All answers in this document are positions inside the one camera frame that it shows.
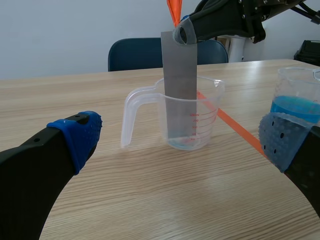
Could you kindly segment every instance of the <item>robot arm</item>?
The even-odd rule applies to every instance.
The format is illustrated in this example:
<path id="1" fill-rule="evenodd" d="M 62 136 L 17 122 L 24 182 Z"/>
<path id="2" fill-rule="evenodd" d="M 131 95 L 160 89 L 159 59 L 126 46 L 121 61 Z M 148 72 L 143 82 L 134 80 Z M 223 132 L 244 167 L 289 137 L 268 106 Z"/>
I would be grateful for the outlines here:
<path id="1" fill-rule="evenodd" d="M 174 30 L 180 44 L 195 44 L 221 35 L 238 35 L 258 43 L 266 38 L 262 22 L 288 9 L 320 24 L 320 11 L 305 0 L 202 0 Z"/>
<path id="2" fill-rule="evenodd" d="M 1 240 L 39 239 L 60 192 L 94 153 L 101 127 L 96 112 L 79 112 L 0 152 Z"/>

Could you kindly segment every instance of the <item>water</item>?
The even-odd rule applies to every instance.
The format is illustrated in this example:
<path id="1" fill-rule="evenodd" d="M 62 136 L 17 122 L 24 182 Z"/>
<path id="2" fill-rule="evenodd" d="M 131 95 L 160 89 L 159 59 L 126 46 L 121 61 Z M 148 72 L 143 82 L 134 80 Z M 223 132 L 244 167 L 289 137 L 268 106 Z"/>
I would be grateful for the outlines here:
<path id="1" fill-rule="evenodd" d="M 167 143 L 175 149 L 193 151 L 200 149 L 209 143 L 210 138 L 211 135 L 208 137 L 202 137 L 197 134 L 193 136 L 169 138 Z"/>
<path id="2" fill-rule="evenodd" d="M 270 112 L 290 114 L 315 124 L 320 121 L 320 104 L 298 96 L 277 96 Z"/>

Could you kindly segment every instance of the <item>blue gripper pad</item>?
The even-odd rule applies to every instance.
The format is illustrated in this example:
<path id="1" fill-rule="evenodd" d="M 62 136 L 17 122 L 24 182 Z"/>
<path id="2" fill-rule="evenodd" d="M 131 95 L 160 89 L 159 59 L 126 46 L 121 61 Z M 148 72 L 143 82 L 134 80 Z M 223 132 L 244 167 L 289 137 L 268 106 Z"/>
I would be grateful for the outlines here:
<path id="1" fill-rule="evenodd" d="M 78 114 L 89 115 L 86 124 L 74 120 L 59 119 L 47 124 L 47 127 L 60 129 L 69 148 L 75 175 L 85 166 L 91 150 L 97 145 L 102 128 L 101 116 L 94 111 L 83 111 Z"/>
<path id="2" fill-rule="evenodd" d="M 313 125 L 279 112 L 270 112 L 262 118 L 259 126 L 261 147 L 280 172 L 288 169 Z"/>

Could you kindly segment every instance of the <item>gray card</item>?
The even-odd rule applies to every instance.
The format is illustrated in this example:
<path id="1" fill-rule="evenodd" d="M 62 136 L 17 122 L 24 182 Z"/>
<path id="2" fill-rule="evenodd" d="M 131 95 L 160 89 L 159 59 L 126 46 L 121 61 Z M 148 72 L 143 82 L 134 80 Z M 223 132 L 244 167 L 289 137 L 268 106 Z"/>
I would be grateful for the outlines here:
<path id="1" fill-rule="evenodd" d="M 161 33 L 165 95 L 197 99 L 197 45 L 181 45 L 171 31 Z M 192 136 L 196 132 L 197 103 L 166 99 L 168 138 Z"/>

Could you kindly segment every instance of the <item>beaker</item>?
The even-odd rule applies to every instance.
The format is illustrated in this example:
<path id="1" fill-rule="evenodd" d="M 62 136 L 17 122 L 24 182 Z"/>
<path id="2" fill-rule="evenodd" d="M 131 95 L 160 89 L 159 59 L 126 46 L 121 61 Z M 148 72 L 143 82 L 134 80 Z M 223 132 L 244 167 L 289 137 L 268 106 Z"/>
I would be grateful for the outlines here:
<path id="1" fill-rule="evenodd" d="M 278 76 L 270 112 L 290 114 L 318 123 L 320 69 L 286 67 L 278 70 Z"/>
<path id="2" fill-rule="evenodd" d="M 121 146 L 130 144 L 138 108 L 157 103 L 160 130 L 164 140 L 179 150 L 196 150 L 207 145 L 213 132 L 225 83 L 197 77 L 197 99 L 179 99 L 165 95 L 164 79 L 154 86 L 132 91 L 125 99 Z"/>

